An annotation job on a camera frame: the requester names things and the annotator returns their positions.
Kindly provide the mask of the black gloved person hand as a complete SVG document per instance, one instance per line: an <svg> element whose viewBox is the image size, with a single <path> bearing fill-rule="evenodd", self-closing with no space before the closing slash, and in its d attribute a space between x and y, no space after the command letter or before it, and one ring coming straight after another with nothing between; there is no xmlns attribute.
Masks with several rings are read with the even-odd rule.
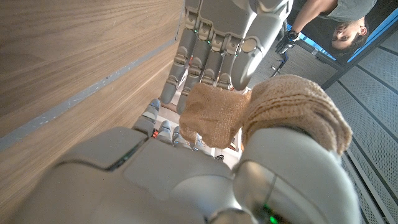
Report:
<svg viewBox="0 0 398 224"><path fill-rule="evenodd" d="M278 54L284 54L288 49L295 46L295 42L298 41L299 34L296 32L288 32L284 35L282 40L277 44L275 52Z"/></svg>

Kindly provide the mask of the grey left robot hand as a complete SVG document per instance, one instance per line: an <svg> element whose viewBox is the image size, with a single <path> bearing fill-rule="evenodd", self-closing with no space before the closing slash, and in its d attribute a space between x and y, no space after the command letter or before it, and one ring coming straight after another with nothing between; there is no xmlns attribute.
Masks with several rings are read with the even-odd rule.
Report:
<svg viewBox="0 0 398 224"><path fill-rule="evenodd" d="M225 90L247 87L266 56L293 0L185 1L185 28L160 100L169 104L178 87L182 114L197 83Z"/></svg>

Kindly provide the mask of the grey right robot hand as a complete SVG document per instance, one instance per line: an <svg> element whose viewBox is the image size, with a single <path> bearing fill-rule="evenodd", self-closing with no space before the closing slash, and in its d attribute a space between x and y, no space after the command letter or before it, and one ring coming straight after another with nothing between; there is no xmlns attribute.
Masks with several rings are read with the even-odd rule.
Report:
<svg viewBox="0 0 398 224"><path fill-rule="evenodd" d="M13 223L359 223L340 158L292 128L259 129L228 167L190 148L159 100L131 129L81 142L51 168Z"/></svg>

